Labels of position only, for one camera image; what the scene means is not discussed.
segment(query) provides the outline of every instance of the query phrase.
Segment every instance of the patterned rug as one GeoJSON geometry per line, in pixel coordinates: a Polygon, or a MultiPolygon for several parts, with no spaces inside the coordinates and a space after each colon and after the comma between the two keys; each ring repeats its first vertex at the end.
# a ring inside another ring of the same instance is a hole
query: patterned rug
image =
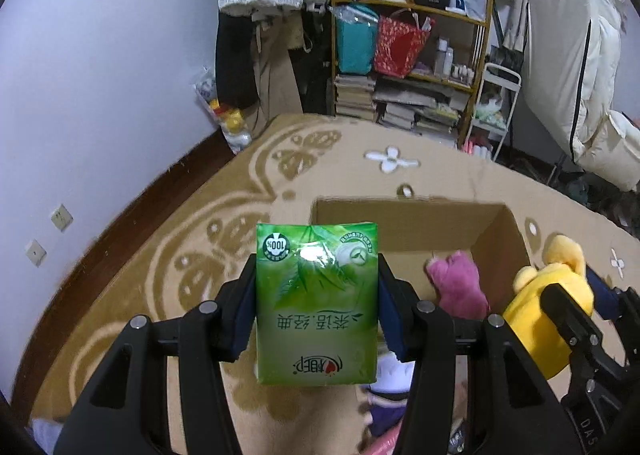
{"type": "MultiPolygon", "coordinates": [[[[169,319],[215,297],[255,251],[256,223],[308,223],[317,198],[394,199],[407,193],[503,202],[534,264],[541,263],[545,240],[561,232],[580,242],[591,267],[610,285],[626,287],[640,278],[636,239],[542,184],[400,130],[348,118],[280,116],[178,208],[113,278],[56,358],[32,417],[68,415],[133,315],[169,319]]],[[[419,295],[433,295],[426,278],[412,283],[419,295]]],[[[254,363],[255,334],[238,362],[223,365],[246,455],[357,453],[364,432],[359,390],[260,386],[254,363]]],[[[177,377],[177,363],[171,362],[172,443],[178,453],[186,453],[177,377]]]]}

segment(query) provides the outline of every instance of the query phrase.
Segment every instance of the electrical outlet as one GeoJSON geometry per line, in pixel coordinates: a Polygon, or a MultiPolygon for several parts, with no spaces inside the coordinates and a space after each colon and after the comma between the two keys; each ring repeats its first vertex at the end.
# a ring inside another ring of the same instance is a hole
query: electrical outlet
{"type": "Polygon", "coordinates": [[[47,255],[47,252],[40,244],[38,244],[38,241],[35,239],[27,244],[24,252],[36,267],[40,266],[40,264],[42,263],[42,259],[47,255]]]}
{"type": "Polygon", "coordinates": [[[64,231],[73,221],[74,218],[71,216],[71,213],[69,213],[65,208],[64,204],[61,204],[58,209],[51,214],[51,222],[53,222],[55,227],[60,231],[64,231]]]}

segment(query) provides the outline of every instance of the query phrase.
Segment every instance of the green carton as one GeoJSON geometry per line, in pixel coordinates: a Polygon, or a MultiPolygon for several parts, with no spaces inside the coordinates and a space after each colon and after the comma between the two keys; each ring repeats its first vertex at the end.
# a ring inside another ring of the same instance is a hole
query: green carton
{"type": "Polygon", "coordinates": [[[378,226],[258,224],[258,381],[376,378],[378,226]]]}

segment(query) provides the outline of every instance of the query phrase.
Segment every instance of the pink plush toy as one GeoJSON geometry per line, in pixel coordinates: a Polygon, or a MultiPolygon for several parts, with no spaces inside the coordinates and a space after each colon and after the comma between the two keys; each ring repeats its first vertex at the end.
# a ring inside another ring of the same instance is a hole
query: pink plush toy
{"type": "Polygon", "coordinates": [[[433,258],[424,266],[440,293],[440,307],[456,318],[482,320],[489,313],[486,296],[480,289],[480,275],[464,251],[446,260],[433,258]]]}

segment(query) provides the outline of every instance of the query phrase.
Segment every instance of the flower pattern on rug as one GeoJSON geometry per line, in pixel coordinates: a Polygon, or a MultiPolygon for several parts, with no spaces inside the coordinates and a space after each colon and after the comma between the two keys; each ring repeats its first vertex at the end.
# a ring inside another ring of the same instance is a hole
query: flower pattern on rug
{"type": "Polygon", "coordinates": [[[618,270],[618,274],[620,278],[623,279],[625,276],[622,273],[622,270],[625,268],[625,261],[622,258],[618,258],[615,249],[611,248],[611,267],[615,267],[618,270]]]}
{"type": "Polygon", "coordinates": [[[398,166],[403,168],[420,166],[420,161],[417,159],[401,159],[400,150],[395,146],[387,146],[384,152],[367,152],[364,156],[371,161],[378,161],[380,170],[384,174],[391,174],[398,166]]]}

